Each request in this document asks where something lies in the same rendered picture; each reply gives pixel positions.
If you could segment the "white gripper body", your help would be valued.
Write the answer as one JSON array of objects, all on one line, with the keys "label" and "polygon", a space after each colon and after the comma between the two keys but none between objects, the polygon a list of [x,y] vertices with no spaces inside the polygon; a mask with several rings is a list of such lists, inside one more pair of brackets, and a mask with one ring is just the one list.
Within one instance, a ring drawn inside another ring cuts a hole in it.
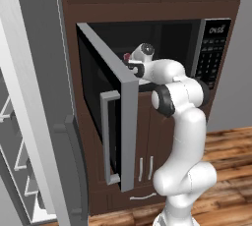
[{"label": "white gripper body", "polygon": [[138,50],[134,50],[130,54],[129,62],[130,63],[140,63],[141,62],[141,54],[139,53]]}]

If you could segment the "brown drawer front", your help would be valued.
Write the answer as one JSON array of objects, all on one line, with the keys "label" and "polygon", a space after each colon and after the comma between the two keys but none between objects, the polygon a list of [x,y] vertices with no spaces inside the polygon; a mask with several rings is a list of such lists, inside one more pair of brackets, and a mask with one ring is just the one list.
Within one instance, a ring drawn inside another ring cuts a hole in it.
[{"label": "brown drawer front", "polygon": [[129,200],[129,197],[144,197],[157,193],[152,186],[136,188],[130,192],[121,193],[119,190],[107,190],[90,194],[90,215],[98,215],[118,210],[165,202],[165,197],[158,193],[155,197],[145,200]]}]

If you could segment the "black built-in microwave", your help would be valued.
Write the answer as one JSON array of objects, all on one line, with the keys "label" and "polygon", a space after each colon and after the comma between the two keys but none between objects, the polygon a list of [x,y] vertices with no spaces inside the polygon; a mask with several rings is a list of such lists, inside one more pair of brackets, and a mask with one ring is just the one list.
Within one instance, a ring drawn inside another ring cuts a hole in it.
[{"label": "black built-in microwave", "polygon": [[139,84],[139,91],[155,85],[130,75],[126,55],[139,45],[152,50],[152,59],[181,63],[186,75],[209,87],[215,85],[231,19],[196,19],[76,24],[84,90],[118,89],[124,77]]}]

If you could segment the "grey fridge door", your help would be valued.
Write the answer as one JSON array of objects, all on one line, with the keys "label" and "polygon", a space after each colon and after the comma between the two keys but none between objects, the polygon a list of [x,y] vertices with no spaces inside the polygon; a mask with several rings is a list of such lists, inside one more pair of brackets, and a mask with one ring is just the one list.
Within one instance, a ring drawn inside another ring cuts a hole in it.
[{"label": "grey fridge door", "polygon": [[0,68],[41,198],[59,226],[82,226],[78,173],[66,134],[76,118],[62,0],[0,0]]}]

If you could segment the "grey microwave door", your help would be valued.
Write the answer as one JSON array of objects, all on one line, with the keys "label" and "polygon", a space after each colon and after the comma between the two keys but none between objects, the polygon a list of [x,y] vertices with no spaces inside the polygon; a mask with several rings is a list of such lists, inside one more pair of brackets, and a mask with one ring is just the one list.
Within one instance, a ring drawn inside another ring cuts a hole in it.
[{"label": "grey microwave door", "polygon": [[100,94],[117,90],[108,102],[110,174],[122,192],[134,189],[139,83],[116,54],[86,23],[76,25],[83,95],[102,143]]}]

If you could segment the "brown tall cabinet frame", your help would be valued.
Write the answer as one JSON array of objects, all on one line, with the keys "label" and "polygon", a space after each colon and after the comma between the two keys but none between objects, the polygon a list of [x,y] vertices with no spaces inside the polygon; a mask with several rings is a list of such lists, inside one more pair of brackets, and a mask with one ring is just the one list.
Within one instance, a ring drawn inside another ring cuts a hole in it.
[{"label": "brown tall cabinet frame", "polygon": [[76,24],[229,18],[231,19],[231,24],[220,61],[217,79],[215,85],[209,87],[211,92],[215,92],[240,0],[216,2],[162,2],[159,0],[158,2],[147,3],[110,4],[69,4],[67,0],[62,0],[62,3],[78,117],[83,102],[86,101],[83,95]]}]

